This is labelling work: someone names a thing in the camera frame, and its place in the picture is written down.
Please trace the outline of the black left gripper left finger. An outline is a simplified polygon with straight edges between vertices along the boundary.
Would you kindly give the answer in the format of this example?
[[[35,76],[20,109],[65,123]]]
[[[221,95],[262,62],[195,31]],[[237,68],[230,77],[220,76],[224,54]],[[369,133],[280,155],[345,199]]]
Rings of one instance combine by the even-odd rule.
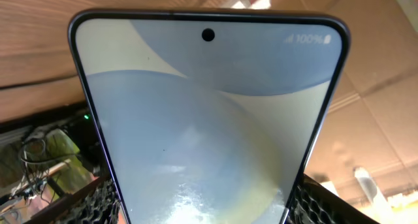
[[[117,224],[120,199],[109,175],[102,176],[72,195],[54,201],[25,224]]]

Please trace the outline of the Samsung Galaxy smartphone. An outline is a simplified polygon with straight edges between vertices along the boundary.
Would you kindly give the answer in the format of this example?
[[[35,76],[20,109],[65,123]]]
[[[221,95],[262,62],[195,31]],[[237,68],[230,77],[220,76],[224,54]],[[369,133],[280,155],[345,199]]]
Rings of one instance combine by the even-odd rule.
[[[283,223],[351,40],[315,12],[97,8],[68,43],[128,223]]]

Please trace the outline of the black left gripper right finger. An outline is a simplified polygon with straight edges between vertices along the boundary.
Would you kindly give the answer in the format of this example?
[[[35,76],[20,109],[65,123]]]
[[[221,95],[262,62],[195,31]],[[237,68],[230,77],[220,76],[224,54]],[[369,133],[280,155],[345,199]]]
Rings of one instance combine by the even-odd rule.
[[[378,224],[305,175],[297,185],[287,224]]]

